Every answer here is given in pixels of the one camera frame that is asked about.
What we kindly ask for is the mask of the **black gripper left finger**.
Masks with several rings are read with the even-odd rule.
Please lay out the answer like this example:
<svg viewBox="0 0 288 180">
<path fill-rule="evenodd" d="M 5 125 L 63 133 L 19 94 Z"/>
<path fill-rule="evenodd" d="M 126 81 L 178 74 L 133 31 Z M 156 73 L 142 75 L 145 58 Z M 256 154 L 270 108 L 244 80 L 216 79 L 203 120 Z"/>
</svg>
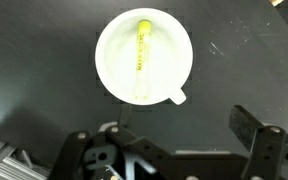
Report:
<svg viewBox="0 0 288 180">
<path fill-rule="evenodd" d="M 121 126 L 111 126 L 105 133 L 121 156 L 112 167 L 123 180 L 184 180 L 175 155 Z"/>
</svg>

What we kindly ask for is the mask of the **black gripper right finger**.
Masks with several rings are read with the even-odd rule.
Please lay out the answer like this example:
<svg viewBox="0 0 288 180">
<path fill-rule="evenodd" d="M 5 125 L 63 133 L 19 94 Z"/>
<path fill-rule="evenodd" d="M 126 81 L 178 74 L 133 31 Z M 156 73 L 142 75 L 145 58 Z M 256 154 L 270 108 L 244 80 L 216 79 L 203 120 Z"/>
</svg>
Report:
<svg viewBox="0 0 288 180">
<path fill-rule="evenodd" d="M 288 180 L 288 132 L 265 124 L 241 105 L 231 109 L 229 128 L 249 151 L 242 180 Z"/>
</svg>

